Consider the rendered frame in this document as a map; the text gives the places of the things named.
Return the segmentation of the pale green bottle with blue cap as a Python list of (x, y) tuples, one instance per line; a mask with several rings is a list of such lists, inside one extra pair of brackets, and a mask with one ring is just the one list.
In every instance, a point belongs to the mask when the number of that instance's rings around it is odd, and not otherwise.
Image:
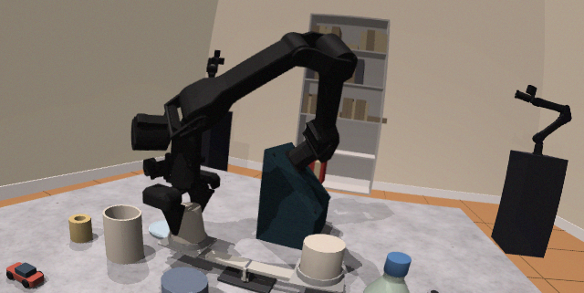
[(404, 281), (412, 258), (403, 252), (390, 252), (384, 264), (384, 274), (365, 287), (363, 293), (410, 293)]

